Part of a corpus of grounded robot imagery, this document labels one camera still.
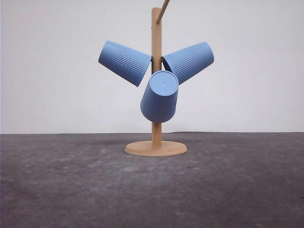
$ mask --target concrete floor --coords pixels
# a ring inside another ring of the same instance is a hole
[[[1,136],[2,228],[303,228],[304,133]]]

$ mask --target wooden stand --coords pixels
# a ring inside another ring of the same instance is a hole
[[[152,9],[152,74],[162,68],[162,16],[169,0],[162,8]],[[133,142],[128,144],[124,151],[138,156],[172,156],[187,151],[187,147],[180,142],[162,141],[161,123],[152,122],[152,141]]]

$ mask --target blue plastic cup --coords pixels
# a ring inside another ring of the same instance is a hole
[[[195,76],[214,61],[210,46],[200,43],[163,56],[163,65],[179,80],[179,85]]]
[[[150,61],[151,56],[111,41],[105,43],[98,60],[135,86],[142,81]]]
[[[142,114],[150,121],[163,123],[175,114],[179,81],[169,71],[152,74],[141,101]]]

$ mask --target white backdrop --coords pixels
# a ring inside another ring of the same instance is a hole
[[[98,63],[107,40],[151,54],[163,0],[2,0],[1,133],[150,132],[138,88]],[[171,0],[162,53],[206,41],[164,132],[304,131],[303,0]]]

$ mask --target wooden base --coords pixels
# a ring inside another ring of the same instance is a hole
[[[185,144],[180,142],[162,141],[155,147],[152,141],[133,142],[126,145],[124,151],[128,154],[147,157],[164,157],[187,152]]]

